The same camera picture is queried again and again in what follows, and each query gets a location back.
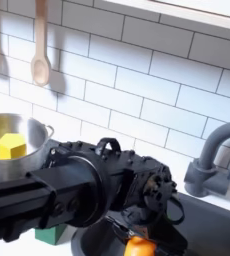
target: orange object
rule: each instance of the orange object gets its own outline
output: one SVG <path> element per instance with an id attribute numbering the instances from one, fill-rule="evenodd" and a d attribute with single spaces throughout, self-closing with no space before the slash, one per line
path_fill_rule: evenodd
<path id="1" fill-rule="evenodd" d="M 134 236 L 127 243 L 124 256 L 154 256 L 155 249 L 156 244 Z"/>

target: green object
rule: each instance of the green object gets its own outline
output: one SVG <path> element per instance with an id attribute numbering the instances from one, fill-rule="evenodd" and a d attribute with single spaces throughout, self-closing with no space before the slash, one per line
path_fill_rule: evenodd
<path id="1" fill-rule="evenodd" d="M 56 245 L 66 227 L 66 224 L 61 224 L 50 229 L 35 229 L 35 238 L 47 244 Z"/>

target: yellow block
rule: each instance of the yellow block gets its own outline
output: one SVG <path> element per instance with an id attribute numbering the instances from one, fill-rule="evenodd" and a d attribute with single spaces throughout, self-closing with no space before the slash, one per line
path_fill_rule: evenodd
<path id="1" fill-rule="evenodd" d="M 14 159 L 26 155 L 26 142 L 22 134 L 6 133 L 0 139 L 0 160 Z"/>

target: pot handle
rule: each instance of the pot handle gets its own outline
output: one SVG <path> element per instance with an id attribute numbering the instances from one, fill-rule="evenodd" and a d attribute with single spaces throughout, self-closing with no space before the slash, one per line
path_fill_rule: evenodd
<path id="1" fill-rule="evenodd" d="M 45 125 L 44 126 L 46 127 L 46 129 L 50 129 L 51 130 L 51 133 L 48 135 L 48 139 L 51 139 L 51 137 L 54 135 L 55 133 L 55 129 L 51 126 L 51 125 Z"/>

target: wooden spatula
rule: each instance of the wooden spatula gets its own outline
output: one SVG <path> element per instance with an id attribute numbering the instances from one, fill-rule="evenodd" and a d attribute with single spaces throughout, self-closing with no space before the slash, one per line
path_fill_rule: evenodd
<path id="1" fill-rule="evenodd" d="M 47 4 L 48 0 L 36 2 L 36 54 L 31 63 L 34 81 L 39 86 L 45 86 L 49 81 L 50 62 L 47 57 Z"/>

